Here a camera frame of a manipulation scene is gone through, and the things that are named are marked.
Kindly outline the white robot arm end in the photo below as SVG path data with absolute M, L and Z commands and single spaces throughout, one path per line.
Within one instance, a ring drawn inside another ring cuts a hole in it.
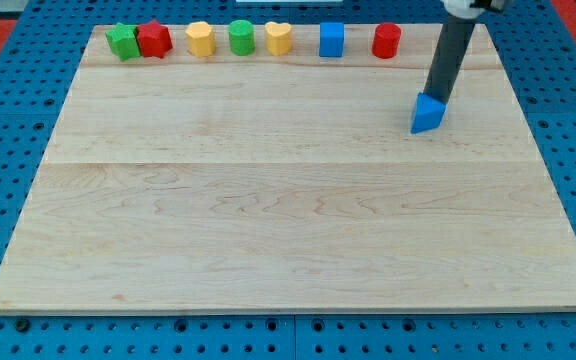
M 514 3 L 514 0 L 441 0 L 441 2 L 450 15 L 473 20 L 486 11 L 504 12 Z

